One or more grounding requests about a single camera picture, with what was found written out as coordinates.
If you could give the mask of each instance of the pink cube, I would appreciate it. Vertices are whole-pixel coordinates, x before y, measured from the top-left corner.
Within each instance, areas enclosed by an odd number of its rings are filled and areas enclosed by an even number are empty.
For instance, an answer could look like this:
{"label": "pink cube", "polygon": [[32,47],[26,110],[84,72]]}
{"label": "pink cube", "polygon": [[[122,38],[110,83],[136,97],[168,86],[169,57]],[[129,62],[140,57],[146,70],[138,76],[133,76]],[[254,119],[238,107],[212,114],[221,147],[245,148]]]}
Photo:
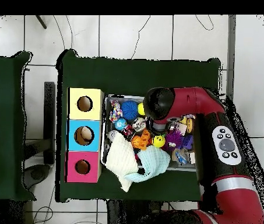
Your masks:
{"label": "pink cube", "polygon": [[101,174],[99,152],[69,151],[66,182],[96,183]]}

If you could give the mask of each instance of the blue ball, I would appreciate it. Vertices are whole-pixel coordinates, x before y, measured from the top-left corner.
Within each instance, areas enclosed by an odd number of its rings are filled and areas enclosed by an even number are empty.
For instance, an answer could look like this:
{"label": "blue ball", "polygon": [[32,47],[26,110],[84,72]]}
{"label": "blue ball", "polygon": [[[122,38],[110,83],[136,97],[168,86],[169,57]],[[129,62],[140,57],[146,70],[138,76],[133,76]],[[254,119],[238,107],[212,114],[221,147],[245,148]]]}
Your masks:
{"label": "blue ball", "polygon": [[124,118],[119,118],[115,123],[116,130],[122,131],[128,123]]}
{"label": "blue ball", "polygon": [[126,101],[121,104],[122,113],[127,120],[134,120],[138,116],[138,104],[135,101]]}

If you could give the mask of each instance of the yellow cube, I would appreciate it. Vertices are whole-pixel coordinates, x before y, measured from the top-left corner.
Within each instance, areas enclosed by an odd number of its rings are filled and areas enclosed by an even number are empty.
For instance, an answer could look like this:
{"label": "yellow cube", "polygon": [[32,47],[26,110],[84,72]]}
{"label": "yellow cube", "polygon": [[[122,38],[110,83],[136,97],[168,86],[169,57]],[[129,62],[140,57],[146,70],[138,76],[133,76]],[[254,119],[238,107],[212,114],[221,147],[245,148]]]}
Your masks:
{"label": "yellow cube", "polygon": [[104,94],[100,89],[70,87],[68,94],[71,120],[101,120]]}

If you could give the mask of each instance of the purple toy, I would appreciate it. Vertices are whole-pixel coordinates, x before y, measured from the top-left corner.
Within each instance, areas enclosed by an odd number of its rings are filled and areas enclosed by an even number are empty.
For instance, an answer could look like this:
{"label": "purple toy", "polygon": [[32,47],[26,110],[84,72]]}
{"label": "purple toy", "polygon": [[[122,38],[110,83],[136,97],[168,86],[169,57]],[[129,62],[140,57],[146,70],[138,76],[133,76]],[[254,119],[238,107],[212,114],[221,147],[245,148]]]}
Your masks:
{"label": "purple toy", "polygon": [[180,149],[182,145],[181,131],[176,129],[172,133],[166,135],[165,145],[162,147],[165,151],[172,152],[174,149]]}
{"label": "purple toy", "polygon": [[188,135],[184,137],[184,140],[182,141],[182,147],[190,150],[192,149],[192,145],[193,145],[193,136],[192,135]]}

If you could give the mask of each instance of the white cloth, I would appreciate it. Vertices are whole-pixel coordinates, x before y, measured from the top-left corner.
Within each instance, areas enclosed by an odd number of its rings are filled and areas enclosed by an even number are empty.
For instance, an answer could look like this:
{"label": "white cloth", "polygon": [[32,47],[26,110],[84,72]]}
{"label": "white cloth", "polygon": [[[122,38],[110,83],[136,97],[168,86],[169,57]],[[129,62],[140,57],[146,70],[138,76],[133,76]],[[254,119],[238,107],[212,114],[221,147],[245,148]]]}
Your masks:
{"label": "white cloth", "polygon": [[138,164],[132,144],[121,133],[116,134],[111,144],[105,166],[118,177],[121,188],[127,193],[132,182],[124,176],[137,173]]}

